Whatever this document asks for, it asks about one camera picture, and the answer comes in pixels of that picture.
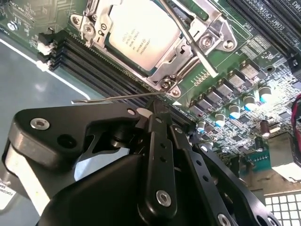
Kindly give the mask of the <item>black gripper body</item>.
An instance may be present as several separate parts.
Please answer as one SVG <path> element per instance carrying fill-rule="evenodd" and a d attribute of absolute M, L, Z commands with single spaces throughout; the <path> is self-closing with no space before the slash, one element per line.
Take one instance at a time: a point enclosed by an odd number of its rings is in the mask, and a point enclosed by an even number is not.
<path fill-rule="evenodd" d="M 172 160 L 161 165 L 137 148 L 137 154 L 124 156 L 56 194 L 39 225 L 203 226 L 185 210 L 180 173 L 174 148 Z"/>

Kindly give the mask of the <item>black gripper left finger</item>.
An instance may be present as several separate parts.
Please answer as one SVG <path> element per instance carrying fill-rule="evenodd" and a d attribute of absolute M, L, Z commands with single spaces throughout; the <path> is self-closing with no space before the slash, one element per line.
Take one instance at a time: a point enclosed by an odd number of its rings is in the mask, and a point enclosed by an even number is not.
<path fill-rule="evenodd" d="M 125 103 L 21 110 L 14 115 L 2 156 L 3 181 L 42 213 L 74 183 L 78 162 L 91 158 L 101 137 L 116 147 L 142 148 L 156 165 L 171 161 L 172 142 L 161 117 Z"/>

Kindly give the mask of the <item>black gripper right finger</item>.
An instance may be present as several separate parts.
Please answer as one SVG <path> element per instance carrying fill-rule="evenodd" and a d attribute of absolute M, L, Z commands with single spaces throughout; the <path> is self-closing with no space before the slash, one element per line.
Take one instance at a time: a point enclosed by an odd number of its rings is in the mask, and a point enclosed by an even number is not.
<path fill-rule="evenodd" d="M 278 226 L 279 220 L 212 152 L 207 145 L 190 145 L 173 111 L 162 110 L 170 127 L 175 165 L 184 183 L 185 210 L 205 226 Z"/>

